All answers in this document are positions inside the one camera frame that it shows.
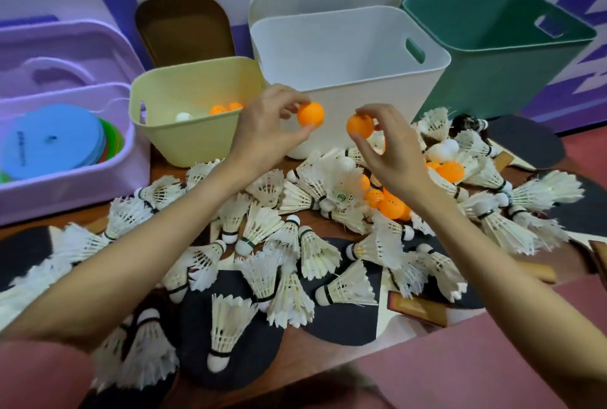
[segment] person's left hand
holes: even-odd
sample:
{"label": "person's left hand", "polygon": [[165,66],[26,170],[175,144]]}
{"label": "person's left hand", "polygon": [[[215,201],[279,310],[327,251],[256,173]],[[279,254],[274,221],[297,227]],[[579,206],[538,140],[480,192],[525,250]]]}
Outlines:
{"label": "person's left hand", "polygon": [[226,161],[238,163],[251,174],[251,181],[268,172],[316,128],[308,125],[287,132],[280,126],[281,118],[290,118],[298,105],[309,101],[288,86],[270,86],[242,109]]}

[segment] blue disc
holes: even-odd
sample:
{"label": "blue disc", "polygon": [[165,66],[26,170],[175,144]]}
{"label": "blue disc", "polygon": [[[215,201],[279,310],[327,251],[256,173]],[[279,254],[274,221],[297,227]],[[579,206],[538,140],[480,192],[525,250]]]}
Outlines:
{"label": "blue disc", "polygon": [[3,171],[24,180],[95,163],[105,135],[99,119],[78,106],[54,104],[15,120],[2,145]]}

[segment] person's left arm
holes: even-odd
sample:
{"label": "person's left arm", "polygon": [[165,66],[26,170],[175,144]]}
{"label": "person's left arm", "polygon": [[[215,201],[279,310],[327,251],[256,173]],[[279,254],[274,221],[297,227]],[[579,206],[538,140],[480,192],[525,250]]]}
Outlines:
{"label": "person's left arm", "polygon": [[0,334],[92,351],[154,289],[219,207],[267,172],[312,126],[288,133],[280,119],[308,98],[274,85],[240,114],[228,157],[186,195],[74,267]]}

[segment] person's right arm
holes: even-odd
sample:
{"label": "person's right arm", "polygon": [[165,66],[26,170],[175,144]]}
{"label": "person's right arm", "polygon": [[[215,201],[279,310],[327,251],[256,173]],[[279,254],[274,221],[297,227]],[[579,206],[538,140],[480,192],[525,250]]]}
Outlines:
{"label": "person's right arm", "polygon": [[607,401],[607,338],[565,299],[525,274],[436,186],[426,171],[416,134],[394,107],[358,110],[378,120],[385,152],[359,135],[352,139],[375,177],[411,206],[476,288],[504,335],[569,407]]}

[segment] yellow bin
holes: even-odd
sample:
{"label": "yellow bin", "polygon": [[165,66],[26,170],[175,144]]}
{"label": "yellow bin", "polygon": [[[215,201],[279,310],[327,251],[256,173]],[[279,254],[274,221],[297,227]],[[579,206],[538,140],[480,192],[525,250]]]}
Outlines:
{"label": "yellow bin", "polygon": [[[230,102],[245,105],[264,87],[259,65],[249,58],[156,68],[133,82],[129,116],[169,163],[188,168],[230,152],[240,111],[209,115],[211,107]],[[180,112],[193,119],[175,121]]]}

